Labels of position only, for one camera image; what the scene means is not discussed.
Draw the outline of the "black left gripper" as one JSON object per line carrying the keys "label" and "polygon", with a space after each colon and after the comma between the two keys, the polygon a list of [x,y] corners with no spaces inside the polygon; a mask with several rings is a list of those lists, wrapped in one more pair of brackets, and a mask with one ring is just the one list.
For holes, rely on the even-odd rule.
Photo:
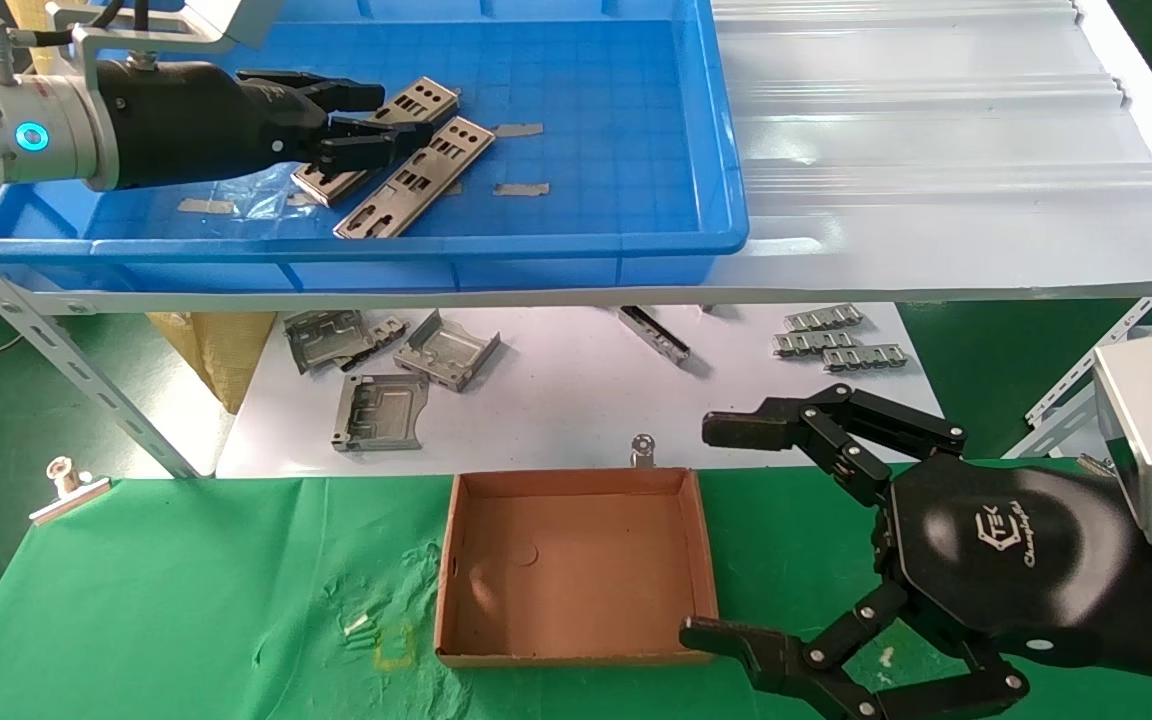
{"label": "black left gripper", "polygon": [[109,159],[93,187],[141,190],[225,181],[302,161],[326,176],[381,170],[429,146],[435,124],[339,118],[379,109],[381,85],[303,70],[243,69],[161,61],[156,69],[101,60],[96,88],[108,111]]}

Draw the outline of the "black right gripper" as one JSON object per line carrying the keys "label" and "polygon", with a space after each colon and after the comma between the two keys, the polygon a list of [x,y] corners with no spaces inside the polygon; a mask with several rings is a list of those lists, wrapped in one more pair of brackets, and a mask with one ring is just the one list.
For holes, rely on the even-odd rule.
{"label": "black right gripper", "polygon": [[[1152,676],[1152,544],[1115,480],[935,455],[890,482],[881,520],[884,573],[908,589],[882,582],[812,641],[685,617],[682,646],[737,660],[755,691],[823,719],[1000,715],[1030,685],[996,651]],[[960,647],[967,673],[870,692],[846,664],[908,609],[935,647]]]}

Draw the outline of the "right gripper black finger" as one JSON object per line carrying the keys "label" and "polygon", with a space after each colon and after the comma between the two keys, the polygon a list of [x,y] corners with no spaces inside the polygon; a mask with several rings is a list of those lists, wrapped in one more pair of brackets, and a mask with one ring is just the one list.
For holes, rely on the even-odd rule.
{"label": "right gripper black finger", "polygon": [[799,448],[861,506],[882,507],[893,473],[861,439],[920,461],[937,454],[958,457],[967,432],[940,416],[838,382],[809,397],[764,397],[753,414],[710,411],[702,439],[721,448]]}

